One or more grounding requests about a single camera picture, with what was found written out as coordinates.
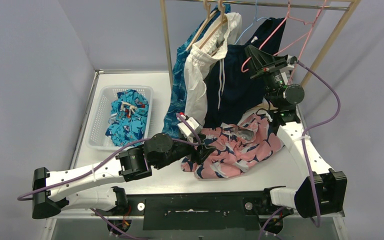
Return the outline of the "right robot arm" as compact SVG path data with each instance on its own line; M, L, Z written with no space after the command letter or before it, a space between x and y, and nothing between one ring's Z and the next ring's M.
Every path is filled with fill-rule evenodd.
M347 177L342 171L334 170L311 142L308 134L311 127L304 127L297 109L297 105L304 100L304 88L300 84L288 84L286 73L298 65L329 90L332 87L295 56L275 56L253 45L245 48L245 54L249 59L250 78L264 84L264 99L274 107L268 110L269 126L287 147L295 164L306 174L299 187L269 188L268 195L261 199L262 209L272 214L282 206L296 210L303 218L314 220L322 215L341 212Z

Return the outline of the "pink hanger of floral shorts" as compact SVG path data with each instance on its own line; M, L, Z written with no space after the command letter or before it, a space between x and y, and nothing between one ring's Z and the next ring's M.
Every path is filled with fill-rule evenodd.
M277 56L278 54L280 54L281 52L283 52L284 50L288 49L289 47L291 47L292 45L294 45L295 43L297 43L299 40L301 40L302 38L306 37L306 40L301 48L301 52L298 56L298 59L301 58L302 54L303 54L303 51L307 45L307 42L312 34L312 31L315 27L315 24L321 14L321 12L324 10L324 6L322 6L321 10L318 10L314 20L312 22L306 22L302 19L299 19L299 18L295 18L295 17L292 17L290 16L290 11L291 11L291 2L288 1L287 2L287 13L286 13L286 16L284 17L283 21L270 33L270 35L264 40L264 42L259 46L259 50L261 50L264 45L273 37L273 35L286 23L287 19L291 19L291 20L294 20L294 21L298 21L298 22L302 22L305 26L306 25L311 25L311 28L308 32L306 32L304 35L302 35L301 37L297 38L295 41L293 41L292 43L290 43L289 45L287 45L285 48L279 50L278 52L276 52L274 55Z

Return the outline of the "pink navy floral shorts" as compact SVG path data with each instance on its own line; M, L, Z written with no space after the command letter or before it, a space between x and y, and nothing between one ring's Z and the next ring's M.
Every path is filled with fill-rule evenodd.
M266 113L253 113L242 122L204 128L204 143L215 150L198 164L185 157L181 170L198 179L228 179L245 174L282 149L283 142L269 125Z

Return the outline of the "light blue shark shorts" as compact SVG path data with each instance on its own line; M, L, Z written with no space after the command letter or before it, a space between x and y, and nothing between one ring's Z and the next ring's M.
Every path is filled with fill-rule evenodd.
M109 127L105 135L116 147L141 140L147 129L150 104L147 98L134 89L117 92L111 105Z

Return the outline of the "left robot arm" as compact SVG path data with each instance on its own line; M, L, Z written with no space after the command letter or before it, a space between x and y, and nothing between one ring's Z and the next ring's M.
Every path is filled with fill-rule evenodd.
M32 218L47 219L72 209L123 214L128 198L118 183L148 178L153 169L184 157L201 164L215 150L204 142L192 143L158 133L139 141L138 146L114 152L100 163L64 171L37 168L32 183Z

